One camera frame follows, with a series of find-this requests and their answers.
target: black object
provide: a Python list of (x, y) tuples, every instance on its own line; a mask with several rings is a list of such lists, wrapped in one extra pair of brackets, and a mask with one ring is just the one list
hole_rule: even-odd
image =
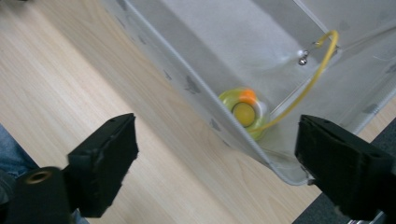
[(303, 115), (295, 155), (341, 213), (372, 220), (378, 209), (394, 220), (393, 157), (326, 119)]
[(68, 155), (69, 165), (33, 170), (17, 181), (6, 223), (70, 223), (101, 217), (137, 158), (134, 115), (110, 119)]

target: dark floor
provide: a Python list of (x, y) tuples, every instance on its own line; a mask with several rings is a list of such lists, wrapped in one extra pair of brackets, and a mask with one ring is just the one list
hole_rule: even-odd
[[(372, 145), (396, 158), (396, 119), (372, 142)], [(393, 173), (396, 174), (396, 165), (393, 165)], [(332, 202), (326, 195), (320, 194), (293, 224), (347, 224), (349, 220), (347, 217), (337, 215)]]

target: yellow cord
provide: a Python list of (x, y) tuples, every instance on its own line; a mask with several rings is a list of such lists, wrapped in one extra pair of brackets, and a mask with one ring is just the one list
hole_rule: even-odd
[(289, 112), (294, 109), (295, 106), (297, 106), (297, 104), (299, 104), (304, 97), (308, 94), (308, 92), (312, 89), (312, 87), (314, 86), (314, 84), (318, 81), (321, 73), (323, 72), (324, 68), (327, 66), (330, 58), (332, 57), (332, 54), (334, 53), (334, 50), (336, 48), (336, 44), (338, 42), (338, 33), (335, 30), (330, 31), (329, 33), (327, 33), (326, 35), (322, 36), (316, 43), (316, 48), (320, 48), (323, 45), (323, 42), (326, 40), (326, 38), (328, 38), (329, 36), (332, 36), (332, 42), (326, 52), (326, 54), (323, 57), (322, 62), (320, 63), (319, 68), (317, 69), (317, 71), (315, 72), (314, 76), (312, 77), (311, 81), (308, 83), (308, 85), (306, 85), (305, 89), (303, 90), (303, 92), (294, 100), (294, 102), (289, 105), (288, 108), (286, 108), (285, 111), (283, 111), (279, 116), (277, 116), (275, 119), (271, 120), (270, 122), (266, 123), (264, 126), (255, 129), (255, 130), (251, 130), (251, 132), (261, 132), (275, 124), (277, 124), (278, 122), (280, 122), (283, 118), (285, 118)]

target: blue jeans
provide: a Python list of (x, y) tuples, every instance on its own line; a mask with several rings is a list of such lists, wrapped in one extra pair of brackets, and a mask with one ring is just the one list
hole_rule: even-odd
[[(14, 179), (24, 175), (28, 171), (37, 169), (37, 164), (21, 148), (15, 139), (0, 124), (0, 170), (12, 176)], [(88, 224), (88, 221), (81, 217), (79, 211), (73, 213), (73, 219), (77, 224)]]

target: light wood surface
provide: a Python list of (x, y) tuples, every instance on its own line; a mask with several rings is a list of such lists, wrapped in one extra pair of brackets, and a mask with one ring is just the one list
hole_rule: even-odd
[(0, 122), (40, 166), (65, 167), (106, 120), (137, 116), (139, 157), (91, 223), (291, 223), (319, 195), (225, 146), (96, 0), (0, 1), (0, 55)]

